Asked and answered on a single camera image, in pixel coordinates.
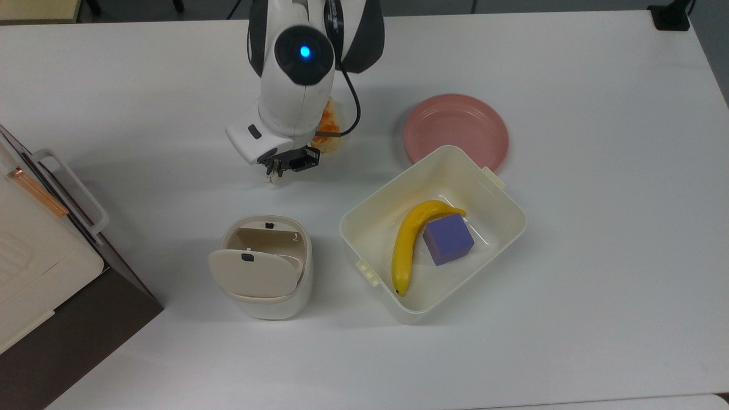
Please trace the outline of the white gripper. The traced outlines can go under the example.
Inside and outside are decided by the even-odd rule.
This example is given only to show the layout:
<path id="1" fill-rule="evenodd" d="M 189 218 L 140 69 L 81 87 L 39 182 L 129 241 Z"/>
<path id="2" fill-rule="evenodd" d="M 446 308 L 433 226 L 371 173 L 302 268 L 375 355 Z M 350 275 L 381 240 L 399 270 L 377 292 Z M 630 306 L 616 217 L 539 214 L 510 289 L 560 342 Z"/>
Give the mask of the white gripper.
<path id="1" fill-rule="evenodd" d="M 288 170 L 305 171 L 320 164 L 320 150 L 304 147 L 313 138 L 312 130 L 292 135 L 274 132 L 262 120 L 257 104 L 227 125 L 226 135 L 248 164 L 264 162 L 267 177 L 280 177 Z"/>

